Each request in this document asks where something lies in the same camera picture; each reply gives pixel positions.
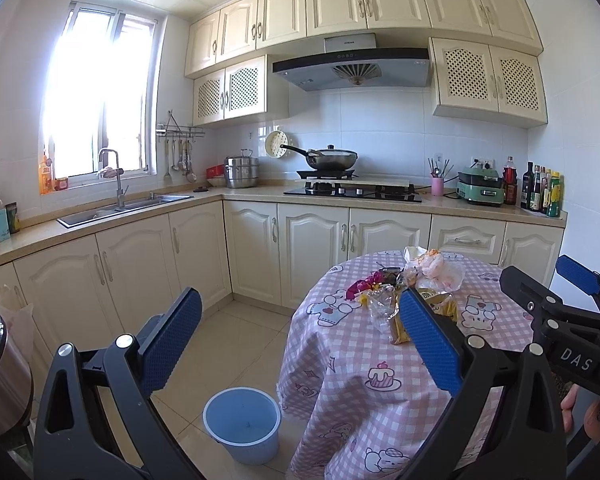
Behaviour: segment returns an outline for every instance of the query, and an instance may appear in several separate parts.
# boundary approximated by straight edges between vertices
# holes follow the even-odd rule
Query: frying pan
[[[356,163],[358,154],[349,150],[334,150],[333,144],[327,146],[326,150],[302,150],[288,144],[280,144],[280,148],[286,148],[293,152],[304,155],[306,163],[314,170],[345,171]]]

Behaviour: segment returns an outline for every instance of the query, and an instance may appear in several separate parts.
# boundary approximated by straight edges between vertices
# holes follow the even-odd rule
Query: silver screw
[[[73,349],[74,347],[72,347],[69,343],[65,343],[58,349],[58,355],[62,357],[69,355]]]
[[[533,354],[533,355],[542,355],[542,347],[538,344],[538,343],[531,343],[529,345],[529,351]]]
[[[131,343],[134,341],[133,336],[129,334],[123,334],[116,339],[116,346],[118,348],[127,348],[131,346]]]
[[[484,346],[484,339],[479,335],[471,335],[467,340],[471,348],[482,348]]]

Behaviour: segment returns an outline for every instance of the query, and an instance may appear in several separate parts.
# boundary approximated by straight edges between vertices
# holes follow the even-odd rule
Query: faucet
[[[112,150],[110,148],[102,148],[98,152],[98,160],[102,162],[102,154],[104,152],[111,152],[116,155],[116,180],[118,181],[118,190],[116,191],[116,197],[118,199],[118,207],[123,208],[125,206],[125,195],[129,190],[129,186],[126,186],[126,189],[122,191],[122,181],[120,180],[120,175],[125,172],[122,168],[120,168],[120,159],[118,158],[118,152],[116,150]]]

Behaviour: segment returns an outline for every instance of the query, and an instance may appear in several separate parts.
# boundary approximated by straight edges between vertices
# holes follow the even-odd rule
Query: stainless steel pot
[[[29,421],[32,396],[29,364],[0,317],[0,436]]]
[[[280,148],[286,148],[293,152],[304,155],[306,163],[314,170],[345,171],[353,166],[358,160],[356,152],[349,150],[334,150],[333,144],[327,146],[326,150],[301,150],[288,144],[280,144]]]
[[[260,161],[252,150],[240,150],[239,156],[228,156],[224,160],[224,178],[226,186],[232,189],[255,187],[258,185],[258,168]]]

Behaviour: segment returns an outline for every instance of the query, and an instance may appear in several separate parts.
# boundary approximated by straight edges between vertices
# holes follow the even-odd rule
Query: green appliance
[[[476,164],[458,173],[456,193],[475,204],[499,206],[504,202],[502,178],[488,164]]]

